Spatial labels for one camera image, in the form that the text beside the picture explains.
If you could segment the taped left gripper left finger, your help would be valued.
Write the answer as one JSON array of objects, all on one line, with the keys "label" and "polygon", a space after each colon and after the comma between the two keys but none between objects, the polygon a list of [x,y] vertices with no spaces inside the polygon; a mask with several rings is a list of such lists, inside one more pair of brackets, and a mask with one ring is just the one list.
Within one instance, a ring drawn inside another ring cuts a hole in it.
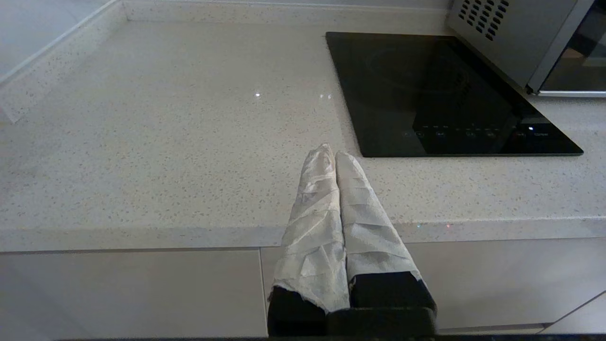
[{"label": "taped left gripper left finger", "polygon": [[349,308],[335,156],[328,144],[321,144],[303,162],[282,236],[269,298],[268,334],[325,335],[328,316]]}]

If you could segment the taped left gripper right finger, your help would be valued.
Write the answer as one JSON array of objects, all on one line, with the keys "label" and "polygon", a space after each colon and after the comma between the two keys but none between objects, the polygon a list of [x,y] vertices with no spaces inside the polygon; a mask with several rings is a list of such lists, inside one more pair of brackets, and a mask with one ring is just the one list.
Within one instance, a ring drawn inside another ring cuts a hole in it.
[{"label": "taped left gripper right finger", "polygon": [[336,154],[336,179],[351,306],[437,310],[418,267],[355,157]]}]

